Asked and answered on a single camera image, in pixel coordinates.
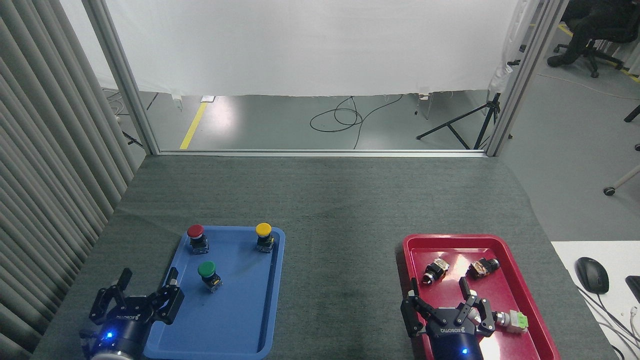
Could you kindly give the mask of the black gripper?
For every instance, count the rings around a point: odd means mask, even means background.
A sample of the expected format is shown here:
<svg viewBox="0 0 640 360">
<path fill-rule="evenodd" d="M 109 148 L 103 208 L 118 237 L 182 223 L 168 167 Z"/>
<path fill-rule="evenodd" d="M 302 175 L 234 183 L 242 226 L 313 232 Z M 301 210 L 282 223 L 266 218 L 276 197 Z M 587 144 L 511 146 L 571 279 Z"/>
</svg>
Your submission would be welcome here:
<svg viewBox="0 0 640 360">
<path fill-rule="evenodd" d="M 490 301 L 470 288 L 466 276 L 458 285 L 465 300 L 462 307 L 434 308 L 419 296 L 418 280 L 412 277 L 412 289 L 400 304 L 407 335 L 426 333 L 435 360 L 484 360 L 479 337 L 491 337 L 496 330 Z"/>
<path fill-rule="evenodd" d="M 172 325 L 185 294 L 178 283 L 178 269 L 171 267 L 164 285 L 149 296 L 128 296 L 125 290 L 133 272 L 124 268 L 115 284 L 98 290 L 89 319 L 101 328 L 83 330 L 81 348 L 87 360 L 139 360 L 154 322 Z M 116 305 L 110 309 L 110 303 Z"/>
</svg>

